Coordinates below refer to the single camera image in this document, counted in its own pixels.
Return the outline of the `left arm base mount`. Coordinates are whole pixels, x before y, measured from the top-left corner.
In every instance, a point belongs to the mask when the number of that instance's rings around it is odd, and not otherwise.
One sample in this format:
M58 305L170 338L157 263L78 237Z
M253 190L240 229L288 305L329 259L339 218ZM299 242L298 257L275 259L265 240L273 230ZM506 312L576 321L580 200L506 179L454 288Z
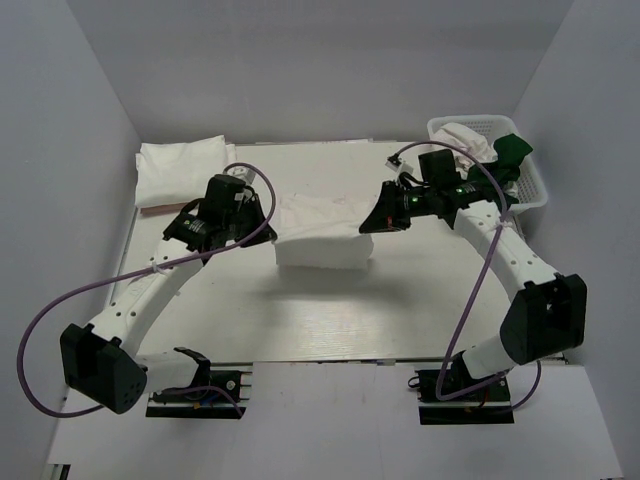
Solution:
M145 416L162 419L239 420L251 395L251 364L213 363L194 350L176 347L144 360Z

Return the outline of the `white shirt red logo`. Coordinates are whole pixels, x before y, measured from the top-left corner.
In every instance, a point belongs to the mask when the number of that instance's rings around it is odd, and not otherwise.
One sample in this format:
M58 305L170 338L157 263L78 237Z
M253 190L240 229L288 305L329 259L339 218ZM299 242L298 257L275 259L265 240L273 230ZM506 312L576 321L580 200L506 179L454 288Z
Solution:
M364 270L374 250L359 232L376 198L312 197L299 193L279 200L276 264L280 267Z

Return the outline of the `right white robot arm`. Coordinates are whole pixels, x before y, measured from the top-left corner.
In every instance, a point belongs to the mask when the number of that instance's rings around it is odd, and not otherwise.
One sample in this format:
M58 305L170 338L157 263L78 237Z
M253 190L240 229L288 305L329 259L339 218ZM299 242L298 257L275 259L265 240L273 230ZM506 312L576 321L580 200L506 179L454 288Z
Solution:
M455 327L438 374L440 401L472 399L509 370L581 346L585 338L587 286L543 261L507 224L511 205L497 173L482 165L478 176L461 176L455 148L420 155L422 179L412 179L398 154L387 163L397 172L382 183L359 231L404 231L413 219L435 216L465 239L484 263ZM510 307L499 331L464 351L455 345L487 273L500 281Z

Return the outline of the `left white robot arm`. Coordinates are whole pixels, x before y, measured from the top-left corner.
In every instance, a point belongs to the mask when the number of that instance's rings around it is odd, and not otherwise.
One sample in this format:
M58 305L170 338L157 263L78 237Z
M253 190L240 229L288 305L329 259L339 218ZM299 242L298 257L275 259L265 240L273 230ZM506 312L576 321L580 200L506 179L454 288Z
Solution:
M85 326L69 325L60 337L65 382L116 414L145 393L199 399L214 391L211 362L175 347L141 354L154 322L180 289L217 253L276 239L271 212L253 187L258 171L236 163L214 175L203 197L187 203L162 233L150 270L137 274L107 308Z

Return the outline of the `dark green t shirt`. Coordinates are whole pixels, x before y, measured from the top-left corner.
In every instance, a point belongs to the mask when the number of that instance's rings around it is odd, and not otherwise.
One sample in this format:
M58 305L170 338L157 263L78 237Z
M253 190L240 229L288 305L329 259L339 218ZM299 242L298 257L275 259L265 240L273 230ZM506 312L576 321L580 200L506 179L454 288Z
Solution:
M525 157L533 152L533 147L518 135L509 134L496 139L493 149L497 159L484 163L484 167L502 188L509 205L518 204L513 188L520 178L520 166Z

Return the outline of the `plain white t shirt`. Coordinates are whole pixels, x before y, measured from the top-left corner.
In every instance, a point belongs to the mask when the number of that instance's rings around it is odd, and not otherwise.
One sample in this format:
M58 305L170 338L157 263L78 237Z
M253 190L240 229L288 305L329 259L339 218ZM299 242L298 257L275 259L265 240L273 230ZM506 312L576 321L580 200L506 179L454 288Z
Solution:
M497 152L489 144L486 137L459 123L450 122L444 124L431 135L431 140L447 143L464 150L483 164L493 163L498 160ZM439 151L446 149L446 147L430 145L429 149L430 151ZM457 151L453 151L453 156L456 170L463 177L466 177L471 167L475 165L474 162Z

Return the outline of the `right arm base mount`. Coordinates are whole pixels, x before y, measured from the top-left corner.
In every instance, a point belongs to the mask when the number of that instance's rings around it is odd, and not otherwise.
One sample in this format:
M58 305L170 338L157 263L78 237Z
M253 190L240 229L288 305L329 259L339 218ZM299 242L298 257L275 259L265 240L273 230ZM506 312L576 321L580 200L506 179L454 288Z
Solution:
M505 379L453 400L440 401L435 395L437 377L437 370L417 370L407 381L408 388L417 394L421 425L463 426L514 423L511 394Z

